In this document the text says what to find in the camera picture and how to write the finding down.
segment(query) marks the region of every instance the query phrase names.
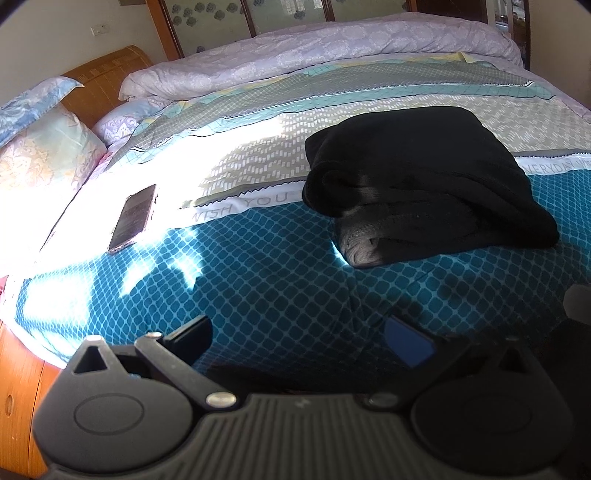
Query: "blue pillow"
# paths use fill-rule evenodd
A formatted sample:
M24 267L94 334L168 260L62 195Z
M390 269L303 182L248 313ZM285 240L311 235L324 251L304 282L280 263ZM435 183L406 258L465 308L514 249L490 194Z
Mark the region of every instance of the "blue pillow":
M82 84L67 78L55 77L22 92L0 107L0 148L39 120L76 87Z

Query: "pillow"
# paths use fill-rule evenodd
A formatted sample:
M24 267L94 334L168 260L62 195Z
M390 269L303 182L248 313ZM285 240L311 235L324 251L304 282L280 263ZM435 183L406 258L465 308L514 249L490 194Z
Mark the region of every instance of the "pillow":
M105 153L61 104L0 148L0 277L34 259Z
M43 80L0 107L0 147L17 133L39 120L76 87L82 84L68 77Z
M170 105L169 100L140 99L125 102L101 118L92 131L105 143L111 144L131 135L146 118Z

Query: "ribbed plastic surface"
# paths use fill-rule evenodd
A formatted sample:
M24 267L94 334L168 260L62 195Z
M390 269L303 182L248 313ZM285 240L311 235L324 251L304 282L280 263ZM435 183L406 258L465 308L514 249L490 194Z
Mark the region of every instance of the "ribbed plastic surface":
M51 471L47 480L84 478ZM175 457L126 480L482 479L422 450L404 421L373 413L350 395L253 395L231 413L210 414ZM553 470L521 480L557 480Z

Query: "white duvet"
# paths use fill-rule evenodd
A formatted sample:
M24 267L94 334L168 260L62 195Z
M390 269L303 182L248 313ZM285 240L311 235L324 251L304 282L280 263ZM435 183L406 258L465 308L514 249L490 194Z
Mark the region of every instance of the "white duvet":
M464 52L522 65L517 45L495 27L461 18L403 13L286 28L160 63L131 73L119 98L188 100L327 61L406 52Z

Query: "phone screen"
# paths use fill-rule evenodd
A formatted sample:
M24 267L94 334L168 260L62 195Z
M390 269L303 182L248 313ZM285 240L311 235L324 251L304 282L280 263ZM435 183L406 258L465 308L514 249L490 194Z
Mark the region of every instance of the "phone screen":
M127 199L113 231L108 248L109 253L117 253L131 245L134 239L144 231L150 219L155 194L156 185L151 185Z

